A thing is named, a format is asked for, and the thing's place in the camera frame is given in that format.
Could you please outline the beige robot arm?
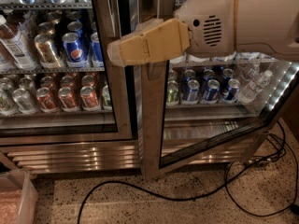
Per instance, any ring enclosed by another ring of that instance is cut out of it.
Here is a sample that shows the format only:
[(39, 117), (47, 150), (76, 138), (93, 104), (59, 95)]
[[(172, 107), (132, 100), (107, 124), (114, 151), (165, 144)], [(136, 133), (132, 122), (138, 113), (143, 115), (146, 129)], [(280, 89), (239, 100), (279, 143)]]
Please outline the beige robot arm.
[(151, 19), (107, 45), (113, 64), (159, 63), (260, 52), (299, 61), (299, 0), (187, 0), (171, 19)]

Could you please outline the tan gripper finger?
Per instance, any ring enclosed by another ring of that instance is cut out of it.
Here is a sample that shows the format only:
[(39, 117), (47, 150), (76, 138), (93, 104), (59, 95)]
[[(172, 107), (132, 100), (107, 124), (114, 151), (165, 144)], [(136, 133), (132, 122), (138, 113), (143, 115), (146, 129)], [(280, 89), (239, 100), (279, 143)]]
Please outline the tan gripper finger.
[(115, 66), (125, 67), (165, 62), (181, 56), (189, 46), (188, 26), (170, 19), (141, 35), (109, 43), (107, 55)]
[(161, 23), (163, 23), (164, 21), (162, 19), (157, 19), (157, 18), (152, 18), (148, 21), (139, 23), (135, 30), (130, 33), (129, 35), (126, 35), (124, 38), (125, 39), (129, 39), (135, 35), (141, 35), (144, 32), (148, 31), (151, 28), (155, 28), (156, 26), (160, 25)]

